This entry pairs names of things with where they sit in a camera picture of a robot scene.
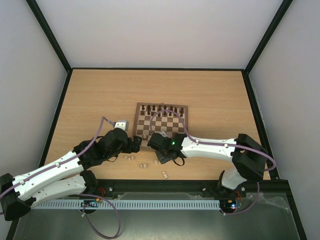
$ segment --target white wall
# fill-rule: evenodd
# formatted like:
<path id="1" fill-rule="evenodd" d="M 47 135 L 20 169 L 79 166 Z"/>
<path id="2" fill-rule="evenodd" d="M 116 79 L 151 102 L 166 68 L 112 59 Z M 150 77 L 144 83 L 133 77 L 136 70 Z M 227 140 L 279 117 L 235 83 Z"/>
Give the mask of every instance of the white wall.
<path id="1" fill-rule="evenodd" d="M 72 67 L 245 68 L 282 0 L 37 0 Z"/>
<path id="2" fill-rule="evenodd" d="M 0 1 L 0 176 L 37 168 L 66 72 L 24 0 Z M 11 222 L 0 216 L 0 240 Z"/>
<path id="3" fill-rule="evenodd" d="M 293 1 L 250 74 L 308 239 L 320 222 L 320 1 Z"/>

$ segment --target perforated metal strip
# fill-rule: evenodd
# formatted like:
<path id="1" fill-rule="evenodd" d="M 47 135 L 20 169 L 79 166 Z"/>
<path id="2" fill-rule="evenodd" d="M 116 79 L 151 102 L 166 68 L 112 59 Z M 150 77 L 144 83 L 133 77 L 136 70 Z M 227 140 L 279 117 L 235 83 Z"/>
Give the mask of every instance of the perforated metal strip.
<path id="1" fill-rule="evenodd" d="M 218 200 L 110 200 L 119 210 L 220 210 Z M 34 209 L 82 209 L 84 200 L 57 199 Z M 87 209 L 112 209 L 108 203 L 92 203 Z"/>

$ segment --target black metal frame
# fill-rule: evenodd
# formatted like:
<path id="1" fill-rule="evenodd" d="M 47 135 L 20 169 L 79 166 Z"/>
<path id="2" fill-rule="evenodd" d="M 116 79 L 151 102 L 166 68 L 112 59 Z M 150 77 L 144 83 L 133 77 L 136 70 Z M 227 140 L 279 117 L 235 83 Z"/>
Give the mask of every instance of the black metal frame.
<path id="1" fill-rule="evenodd" d="M 60 48 L 53 32 L 51 31 L 48 22 L 46 21 L 44 15 L 41 12 L 36 0 L 26 0 L 30 9 L 34 13 L 34 16 L 38 20 L 42 30 L 50 41 L 53 49 L 55 50 L 57 56 L 59 57 L 62 65 L 64 66 L 67 74 L 63 90 L 58 102 L 58 106 L 52 121 L 52 125 L 48 134 L 47 141 L 42 153 L 42 157 L 39 163 L 39 167 L 43 166 L 46 161 L 46 157 L 49 151 L 49 147 L 52 141 L 52 137 L 58 122 L 59 114 L 65 99 L 65 95 L 68 89 L 70 78 L 72 76 L 73 69 L 105 69 L 105 70 L 164 70 L 164 71 L 241 71 L 246 91 L 248 94 L 248 99 L 252 109 L 252 114 L 255 120 L 256 128 L 259 134 L 261 145 L 267 149 L 268 154 L 272 156 L 272 151 L 270 148 L 269 140 L 266 134 L 265 126 L 260 114 L 260 110 L 257 104 L 256 96 L 253 91 L 253 87 L 249 78 L 249 73 L 253 69 L 255 63 L 257 62 L 259 56 L 266 47 L 268 41 L 272 37 L 274 31 L 279 25 L 281 19 L 284 17 L 286 11 L 288 10 L 290 4 L 293 0 L 283 0 L 278 11 L 276 12 L 274 18 L 272 19 L 269 27 L 267 28 L 265 34 L 263 35 L 259 45 L 257 46 L 253 56 L 251 57 L 248 65 L 245 69 L 235 69 L 235 68 L 143 68 L 143 67 L 74 67 L 72 68 L 62 49 Z M 269 172 L 271 180 L 264 180 L 260 183 L 260 189 L 262 192 L 266 193 L 285 193 L 288 199 L 290 208 L 292 210 L 293 218 L 297 227 L 298 234 L 300 239 L 307 239 L 303 225 L 301 223 L 299 213 L 287 180 L 279 179 L 279 174 L 277 169 L 274 169 Z M 114 196 L 117 194 L 122 194 L 125 192 L 182 192 L 189 194 L 197 194 L 204 197 L 214 197 L 210 192 L 203 191 L 203 189 L 209 188 L 212 185 L 217 184 L 217 180 L 171 180 L 171 181 L 162 181 L 162 180 L 98 180 L 101 186 L 107 190 L 107 194 Z M 257 184 L 255 182 L 245 182 L 243 186 L 246 189 L 246 192 L 255 192 L 257 191 Z M 7 235 L 7 240 L 11 240 L 14 237 L 18 220 L 12 221 L 9 233 Z"/>

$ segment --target robotic arm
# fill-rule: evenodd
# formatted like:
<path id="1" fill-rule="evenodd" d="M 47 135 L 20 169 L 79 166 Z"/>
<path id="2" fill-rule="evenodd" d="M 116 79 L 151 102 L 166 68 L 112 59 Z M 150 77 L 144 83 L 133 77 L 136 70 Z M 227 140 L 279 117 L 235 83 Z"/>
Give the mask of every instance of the robotic arm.
<path id="1" fill-rule="evenodd" d="M 203 142 L 219 145 L 201 144 Z M 156 151 L 155 153 L 161 164 L 177 158 L 192 157 L 221 159 L 233 163 L 233 168 L 221 173 L 222 177 L 219 181 L 222 188 L 234 190 L 239 184 L 247 180 L 262 181 L 266 158 L 255 152 L 241 150 L 229 145 L 241 145 L 260 152 L 267 152 L 246 134 L 239 134 L 237 138 L 223 140 L 196 138 L 196 142 L 194 142 L 182 133 L 177 133 L 172 139 L 164 133 L 153 133 L 148 142 L 148 146 Z"/>
<path id="2" fill-rule="evenodd" d="M 119 153 L 137 153 L 140 150 L 141 137 L 133 136 L 131 139 L 126 130 L 128 122 L 118 121 L 113 130 L 102 136 L 98 142 L 95 141 L 85 153 L 67 163 L 61 164 L 83 151 L 91 140 L 81 142 L 66 155 L 29 173 L 15 177 L 9 173 L 1 176 L 1 194 L 10 187 L 20 184 L 0 200 L 5 220 L 18 219 L 30 209 L 52 199 L 81 193 L 92 194 L 98 182 L 89 168 L 118 157 Z"/>

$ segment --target wooden surface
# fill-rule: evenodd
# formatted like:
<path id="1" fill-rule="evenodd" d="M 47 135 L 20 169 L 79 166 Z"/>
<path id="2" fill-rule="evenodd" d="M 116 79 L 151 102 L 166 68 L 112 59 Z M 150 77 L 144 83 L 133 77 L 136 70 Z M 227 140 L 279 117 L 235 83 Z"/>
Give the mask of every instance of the wooden surface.
<path id="1" fill-rule="evenodd" d="M 75 69 L 66 92 L 46 163 L 63 156 L 96 133 L 101 117 L 128 120 L 132 136 L 138 102 L 188 105 L 189 133 L 208 139 L 236 138 L 239 133 L 259 141 L 255 121 L 240 71 L 162 71 Z M 112 126 L 105 123 L 100 135 Z M 188 158 L 184 166 L 173 162 L 155 165 L 154 152 L 120 154 L 116 162 L 92 167 L 98 179 L 217 180 L 232 163 Z M 140 164 L 147 169 L 140 169 Z"/>

